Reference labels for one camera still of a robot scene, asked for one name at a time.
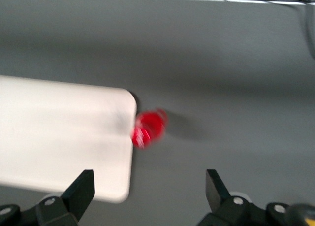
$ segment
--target red object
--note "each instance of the red object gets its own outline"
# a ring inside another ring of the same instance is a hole
[[[131,139],[135,147],[146,149],[165,133],[167,114],[162,109],[146,111],[137,115]]]

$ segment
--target black wire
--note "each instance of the black wire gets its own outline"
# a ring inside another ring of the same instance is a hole
[[[224,0],[224,1],[259,1],[259,2],[295,2],[302,4],[315,3],[315,0]]]

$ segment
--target cutting board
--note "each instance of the cutting board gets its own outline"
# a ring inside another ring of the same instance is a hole
[[[93,169],[94,198],[124,201],[135,113],[124,89],[0,76],[0,184],[63,192]]]

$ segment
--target gray tabletop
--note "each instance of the gray tabletop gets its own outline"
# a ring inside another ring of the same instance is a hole
[[[164,108],[128,199],[82,226],[197,224],[205,170],[260,207],[315,203],[314,6],[203,0],[0,0],[0,74],[128,89]],[[46,193],[0,186],[0,204]]]

